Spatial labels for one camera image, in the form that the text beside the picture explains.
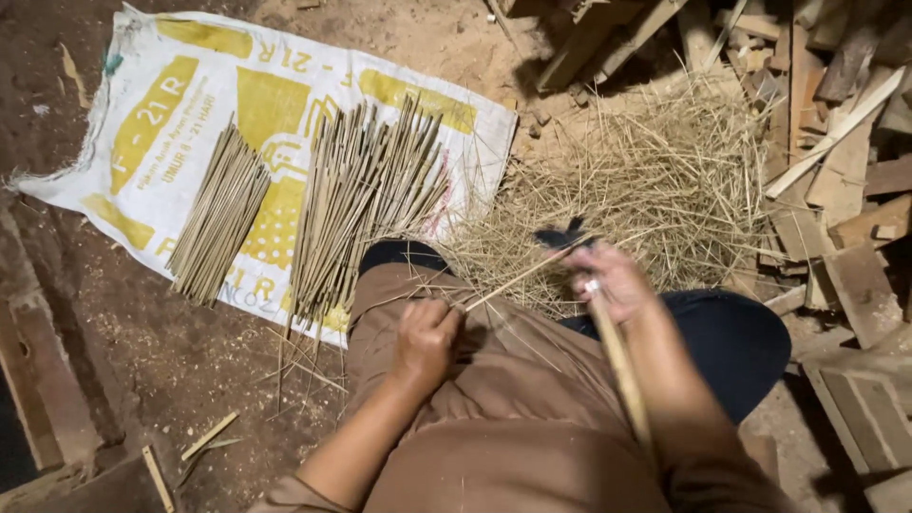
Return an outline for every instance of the bamboo shaving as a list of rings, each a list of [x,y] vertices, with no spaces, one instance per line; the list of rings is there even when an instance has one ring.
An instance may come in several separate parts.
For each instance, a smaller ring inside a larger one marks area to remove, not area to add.
[[[596,105],[575,121],[587,126],[583,140],[557,120],[559,152],[510,162],[486,215],[425,242],[485,296],[542,261],[534,230],[582,215],[584,228],[633,255],[659,291],[721,284],[761,245],[765,116],[706,86],[644,87],[638,104],[619,111]],[[545,267],[503,295],[553,318],[578,315],[565,272]]]
[[[211,307],[269,187],[260,154],[233,124],[219,134],[187,222],[165,267],[171,289]]]
[[[369,242],[420,229],[448,184],[434,164],[441,119],[412,97],[392,126],[365,103],[321,118],[292,257],[295,317],[319,332],[332,308],[350,307]]]

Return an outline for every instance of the person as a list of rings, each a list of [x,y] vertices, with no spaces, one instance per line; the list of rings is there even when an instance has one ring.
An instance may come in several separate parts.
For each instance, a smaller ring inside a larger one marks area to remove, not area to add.
[[[580,300],[588,279],[609,293],[653,461],[591,319],[557,322],[503,298],[469,314],[442,298],[406,299],[467,284],[430,247],[384,240],[359,269],[347,420],[251,510],[794,510],[736,428],[788,361],[779,318],[718,289],[659,295],[608,244],[565,263],[580,271]]]

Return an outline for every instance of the black pants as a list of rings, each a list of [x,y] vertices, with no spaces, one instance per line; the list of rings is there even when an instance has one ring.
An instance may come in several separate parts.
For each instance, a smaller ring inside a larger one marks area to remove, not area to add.
[[[404,240],[384,240],[368,248],[358,272],[364,274],[381,264],[409,262],[453,274],[431,247]],[[782,320],[762,303],[717,288],[668,292],[661,297],[703,379],[731,421],[740,423],[785,371],[792,340]],[[599,338],[589,316],[558,322]]]

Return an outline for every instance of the sandy ground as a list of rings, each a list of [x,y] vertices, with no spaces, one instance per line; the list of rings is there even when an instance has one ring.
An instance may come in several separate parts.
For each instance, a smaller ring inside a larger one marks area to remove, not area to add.
[[[481,0],[328,0],[306,11],[290,0],[144,0],[134,5],[149,12],[203,10],[247,19],[362,50],[496,101],[517,99],[521,128],[514,153],[528,157],[547,151],[547,137],[533,141],[525,131],[533,120],[517,78],[520,52],[498,25],[486,21]],[[76,157],[85,111],[64,75],[58,45],[67,45],[89,92],[94,91],[117,8],[116,0],[63,5],[0,0],[0,38],[9,44],[0,56],[3,176],[14,168],[51,173]],[[521,44],[531,47],[541,40],[526,31],[533,27],[531,20],[516,24]],[[617,106],[623,100],[610,101]],[[38,106],[47,106],[47,114],[39,115]],[[538,107],[556,119],[571,119],[578,110],[566,95],[554,95]],[[275,368],[276,342],[268,323],[221,304],[213,310],[190,307],[170,293],[165,279],[80,215],[33,200],[14,200],[12,210],[39,277],[55,299],[52,306],[73,319],[71,329],[84,339],[131,447],[154,442],[166,477],[175,482],[181,449],[229,412],[241,415],[224,437],[243,441],[206,455],[181,489],[187,510],[243,509],[335,429],[344,398],[322,389],[302,408],[302,373],[285,380],[283,413],[273,418],[279,411],[275,380],[260,380]],[[805,324],[790,322],[796,345],[815,330]],[[321,350],[324,373],[339,375],[341,358],[331,348]],[[814,423],[803,413],[806,403],[812,410],[816,404],[782,382],[747,428],[775,437],[783,487],[802,509],[845,509],[852,503],[841,494],[854,494],[853,484],[832,479],[838,451],[824,455],[809,428]]]

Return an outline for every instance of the pile of straw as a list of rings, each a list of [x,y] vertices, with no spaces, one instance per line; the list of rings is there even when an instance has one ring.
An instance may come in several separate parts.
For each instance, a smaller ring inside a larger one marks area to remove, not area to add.
[[[658,291],[719,285],[760,245],[763,117],[703,82],[669,89],[643,88],[622,111],[590,108],[582,138],[558,121],[559,155],[511,162],[490,212],[432,244],[484,294],[541,261],[534,230],[582,215],[583,228],[633,255]],[[565,273],[549,267],[503,294],[575,315]]]

